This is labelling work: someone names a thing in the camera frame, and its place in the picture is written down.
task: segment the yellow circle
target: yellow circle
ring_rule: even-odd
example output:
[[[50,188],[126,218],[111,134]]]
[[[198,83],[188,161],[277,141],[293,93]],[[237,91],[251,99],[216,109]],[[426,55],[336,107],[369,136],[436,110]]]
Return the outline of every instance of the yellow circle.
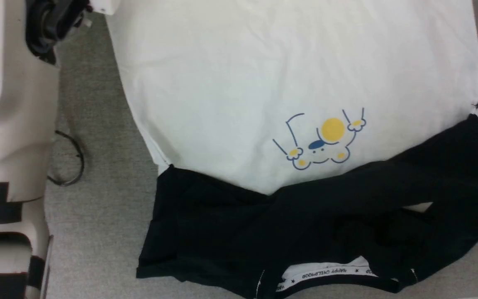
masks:
[[[338,118],[330,118],[322,125],[322,137],[328,142],[337,142],[344,136],[346,127]]]

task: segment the white robot body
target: white robot body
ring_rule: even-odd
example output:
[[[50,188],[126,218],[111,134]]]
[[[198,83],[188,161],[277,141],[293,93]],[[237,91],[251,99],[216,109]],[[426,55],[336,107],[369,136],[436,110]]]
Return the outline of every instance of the white robot body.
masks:
[[[52,241],[44,192],[55,133],[59,64],[53,49],[46,56],[33,53],[27,40],[30,8],[72,2],[78,2],[79,9],[87,3],[0,0],[0,234],[17,233],[27,239],[26,244],[12,237],[0,240],[0,297],[6,299],[45,297]],[[87,9],[111,15],[119,2],[91,0]],[[1,293],[5,284],[9,288],[14,284],[14,290],[23,284],[23,289]]]

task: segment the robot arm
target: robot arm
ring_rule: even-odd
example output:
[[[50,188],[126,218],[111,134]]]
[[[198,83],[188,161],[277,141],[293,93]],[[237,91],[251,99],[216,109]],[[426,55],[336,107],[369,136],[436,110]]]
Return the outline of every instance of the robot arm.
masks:
[[[59,93],[55,45],[85,11],[112,14],[119,2],[0,0],[0,234],[18,233],[29,243],[23,251],[0,242],[0,290],[7,290],[4,282],[25,284],[15,297],[0,297],[45,296],[51,237],[44,192]]]

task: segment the gray carpet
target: gray carpet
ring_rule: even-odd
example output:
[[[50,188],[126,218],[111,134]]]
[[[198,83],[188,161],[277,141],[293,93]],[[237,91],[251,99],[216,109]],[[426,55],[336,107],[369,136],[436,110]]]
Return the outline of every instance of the gray carpet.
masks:
[[[478,19],[478,0],[476,15]],[[236,299],[227,291],[173,278],[135,279],[151,218],[156,167],[129,113],[103,16],[60,50],[59,129],[85,147],[80,183],[48,184],[46,213],[55,235],[48,299]],[[55,144],[53,172],[78,169],[72,148]],[[360,286],[324,286],[292,299],[478,297],[478,245],[460,261],[398,295]]]

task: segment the cartoon paw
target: cartoon paw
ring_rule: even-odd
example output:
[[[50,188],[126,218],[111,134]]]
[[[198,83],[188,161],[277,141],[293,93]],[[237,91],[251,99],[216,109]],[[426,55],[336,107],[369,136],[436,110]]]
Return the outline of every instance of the cartoon paw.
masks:
[[[289,161],[294,161],[298,159],[303,153],[304,153],[304,150],[301,147],[297,147],[289,152],[289,155],[287,155],[287,159]]]
[[[366,120],[364,118],[359,119],[357,121],[353,121],[348,125],[349,131],[360,132],[363,127],[366,125]]]
[[[305,159],[296,159],[296,160],[293,160],[293,166],[294,168],[298,170],[304,170],[309,168],[309,166],[311,166],[311,162]]]
[[[344,163],[346,160],[349,159],[349,155],[349,149],[345,147],[344,149],[340,149],[339,151],[337,151],[337,154],[335,155],[335,157],[332,157],[332,160],[337,164]]]

